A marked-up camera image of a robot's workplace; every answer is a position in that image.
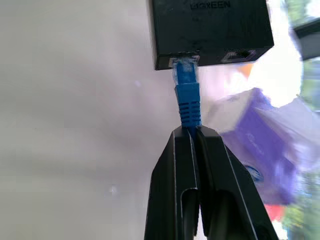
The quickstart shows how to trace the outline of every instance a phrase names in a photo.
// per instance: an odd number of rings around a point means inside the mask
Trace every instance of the cable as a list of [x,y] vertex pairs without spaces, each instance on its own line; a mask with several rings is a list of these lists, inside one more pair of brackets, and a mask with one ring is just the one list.
[[188,128],[193,136],[196,127],[201,125],[197,59],[195,57],[175,58],[172,61],[172,68],[181,125]]

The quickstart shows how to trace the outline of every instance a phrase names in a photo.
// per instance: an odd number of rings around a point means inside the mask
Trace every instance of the clamp jaw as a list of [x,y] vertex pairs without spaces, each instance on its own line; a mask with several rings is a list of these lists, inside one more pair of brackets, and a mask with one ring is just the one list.
[[277,240],[254,182],[216,131],[178,127],[151,176],[144,240]]

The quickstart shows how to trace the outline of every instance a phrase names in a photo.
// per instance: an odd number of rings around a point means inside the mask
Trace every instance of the blue cable connector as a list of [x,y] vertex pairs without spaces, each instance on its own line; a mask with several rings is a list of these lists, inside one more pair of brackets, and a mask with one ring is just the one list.
[[197,81],[197,59],[193,57],[174,59],[172,68],[181,125],[184,128],[200,126],[200,86]]

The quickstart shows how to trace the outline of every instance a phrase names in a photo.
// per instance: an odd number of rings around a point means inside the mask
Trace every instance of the black plastic casing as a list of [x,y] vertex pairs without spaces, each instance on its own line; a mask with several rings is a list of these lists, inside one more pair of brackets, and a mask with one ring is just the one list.
[[154,68],[252,62],[274,46],[266,0],[149,0]]

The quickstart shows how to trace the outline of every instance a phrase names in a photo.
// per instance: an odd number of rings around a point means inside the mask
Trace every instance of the white ceiling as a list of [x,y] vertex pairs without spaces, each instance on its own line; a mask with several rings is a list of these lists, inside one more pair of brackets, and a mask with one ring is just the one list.
[[179,124],[145,0],[0,2],[0,239],[142,240]]

